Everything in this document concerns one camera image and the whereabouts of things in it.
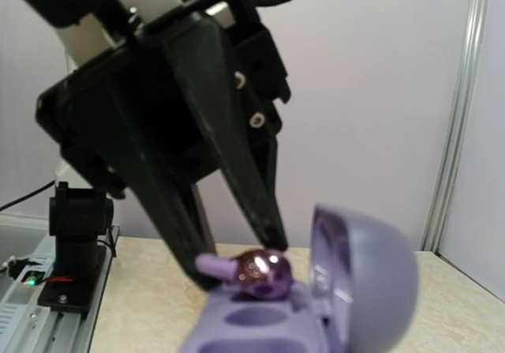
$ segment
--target robotic arm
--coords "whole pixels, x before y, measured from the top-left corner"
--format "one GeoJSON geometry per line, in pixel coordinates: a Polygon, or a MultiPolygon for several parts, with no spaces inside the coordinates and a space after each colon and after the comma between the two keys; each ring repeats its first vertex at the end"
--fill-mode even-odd
{"type": "Polygon", "coordinates": [[[253,0],[25,0],[78,69],[37,102],[61,156],[115,199],[129,187],[185,273],[215,252],[196,183],[221,170],[260,243],[288,244],[273,101],[286,70],[253,0]]]}

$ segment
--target bolt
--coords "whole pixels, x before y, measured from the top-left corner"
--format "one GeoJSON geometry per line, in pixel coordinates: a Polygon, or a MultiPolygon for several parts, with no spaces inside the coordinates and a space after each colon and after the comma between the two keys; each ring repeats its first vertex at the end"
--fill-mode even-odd
{"type": "Polygon", "coordinates": [[[264,125],[265,121],[266,121],[265,115],[263,115],[260,112],[256,112],[249,120],[249,125],[252,128],[258,129],[264,125]]]}
{"type": "Polygon", "coordinates": [[[237,88],[239,90],[244,88],[245,82],[246,82],[244,74],[242,74],[240,71],[236,71],[235,72],[235,80],[237,81],[237,88]]]}

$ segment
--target purple earbud case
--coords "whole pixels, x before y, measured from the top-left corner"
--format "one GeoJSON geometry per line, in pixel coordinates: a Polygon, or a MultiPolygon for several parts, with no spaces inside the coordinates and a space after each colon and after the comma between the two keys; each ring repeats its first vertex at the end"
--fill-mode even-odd
{"type": "Polygon", "coordinates": [[[310,284],[259,301],[223,284],[211,291],[181,353],[379,353],[408,329],[417,261],[396,229],[355,212],[316,207],[310,284]]]}

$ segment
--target charging case lid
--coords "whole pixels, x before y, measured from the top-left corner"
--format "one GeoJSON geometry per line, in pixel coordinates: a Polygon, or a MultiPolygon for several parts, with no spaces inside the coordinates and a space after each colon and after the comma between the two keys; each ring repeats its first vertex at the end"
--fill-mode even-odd
{"type": "Polygon", "coordinates": [[[332,351],[391,350],[417,303],[418,269],[397,229],[342,208],[316,206],[310,287],[332,351]]]}

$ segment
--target beige table surface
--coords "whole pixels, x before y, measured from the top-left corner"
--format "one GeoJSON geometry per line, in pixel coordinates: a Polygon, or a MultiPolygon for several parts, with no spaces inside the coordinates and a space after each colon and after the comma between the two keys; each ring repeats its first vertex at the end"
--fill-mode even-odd
{"type": "MultiPolygon", "coordinates": [[[[220,245],[219,252],[231,256],[246,248],[220,245]]],[[[299,280],[307,280],[308,254],[307,249],[288,253],[299,280]]],[[[505,304],[435,255],[418,258],[417,316],[393,352],[505,353],[505,304]]],[[[175,353],[204,301],[161,241],[120,238],[91,353],[175,353]]]]}

